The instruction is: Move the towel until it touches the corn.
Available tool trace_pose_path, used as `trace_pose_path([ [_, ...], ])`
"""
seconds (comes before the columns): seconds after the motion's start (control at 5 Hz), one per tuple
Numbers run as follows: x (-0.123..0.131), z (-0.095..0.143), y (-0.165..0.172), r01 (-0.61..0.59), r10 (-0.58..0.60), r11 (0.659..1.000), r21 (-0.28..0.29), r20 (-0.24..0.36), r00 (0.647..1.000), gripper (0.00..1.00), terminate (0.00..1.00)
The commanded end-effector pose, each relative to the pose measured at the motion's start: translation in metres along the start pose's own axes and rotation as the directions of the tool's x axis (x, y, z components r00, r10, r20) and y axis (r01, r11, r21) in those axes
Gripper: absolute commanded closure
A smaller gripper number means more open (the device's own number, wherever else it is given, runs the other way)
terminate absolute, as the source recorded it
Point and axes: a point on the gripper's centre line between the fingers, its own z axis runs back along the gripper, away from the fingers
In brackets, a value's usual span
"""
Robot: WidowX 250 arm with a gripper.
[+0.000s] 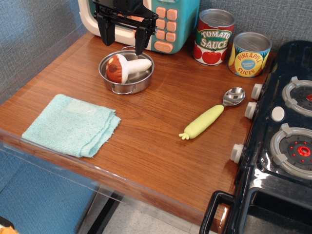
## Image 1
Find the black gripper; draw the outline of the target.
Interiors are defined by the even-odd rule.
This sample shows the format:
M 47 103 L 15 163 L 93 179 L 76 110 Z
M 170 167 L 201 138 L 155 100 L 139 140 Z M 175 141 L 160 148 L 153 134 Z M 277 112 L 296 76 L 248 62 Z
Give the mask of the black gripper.
M 144 6 L 142 0 L 95 0 L 95 17 L 100 36 L 106 46 L 115 42 L 115 26 L 136 29 L 136 55 L 147 48 L 158 15 Z

